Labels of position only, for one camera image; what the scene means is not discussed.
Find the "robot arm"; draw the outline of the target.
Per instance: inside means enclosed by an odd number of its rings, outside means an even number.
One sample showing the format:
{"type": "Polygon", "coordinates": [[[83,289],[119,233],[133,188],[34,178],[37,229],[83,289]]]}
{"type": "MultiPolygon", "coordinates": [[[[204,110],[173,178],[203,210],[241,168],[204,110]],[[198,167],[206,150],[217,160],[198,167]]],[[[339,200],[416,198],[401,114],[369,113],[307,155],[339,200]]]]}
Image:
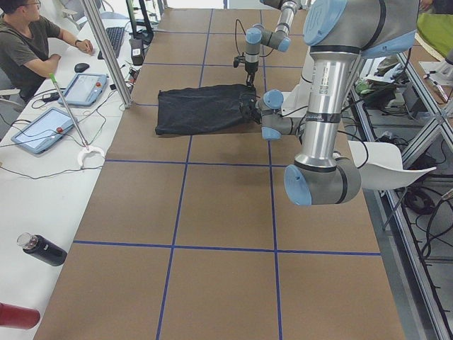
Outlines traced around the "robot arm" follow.
{"type": "Polygon", "coordinates": [[[279,21],[274,31],[267,30],[261,24],[255,24],[246,31],[245,52],[239,55],[238,63],[244,63],[247,73],[246,85],[253,87],[256,72],[258,71],[261,46],[271,50],[286,52],[291,43],[289,32],[295,15],[302,9],[301,1],[260,1],[263,5],[280,11],[279,21]]]}
{"type": "Polygon", "coordinates": [[[287,97],[270,90],[261,98],[239,98],[242,116],[261,124],[265,140],[295,135],[302,148],[285,169],[284,185],[296,205],[341,204],[360,190],[354,163],[335,151],[349,74],[361,59],[404,52],[417,31],[417,1],[316,1],[304,22],[304,42],[314,61],[306,113],[282,111],[287,97]]]}

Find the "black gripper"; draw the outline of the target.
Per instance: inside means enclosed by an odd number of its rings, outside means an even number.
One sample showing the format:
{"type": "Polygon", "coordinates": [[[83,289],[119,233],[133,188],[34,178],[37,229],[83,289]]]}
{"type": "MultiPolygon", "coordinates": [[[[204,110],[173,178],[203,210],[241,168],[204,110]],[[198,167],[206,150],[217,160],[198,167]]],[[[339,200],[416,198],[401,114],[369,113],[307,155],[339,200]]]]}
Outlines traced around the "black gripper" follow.
{"type": "Polygon", "coordinates": [[[246,85],[254,87],[255,75],[258,71],[258,62],[244,62],[245,70],[247,72],[246,85]]]}
{"type": "Polygon", "coordinates": [[[261,124],[261,114],[257,107],[257,96],[252,93],[242,93],[239,96],[239,110],[245,123],[261,124]]]}

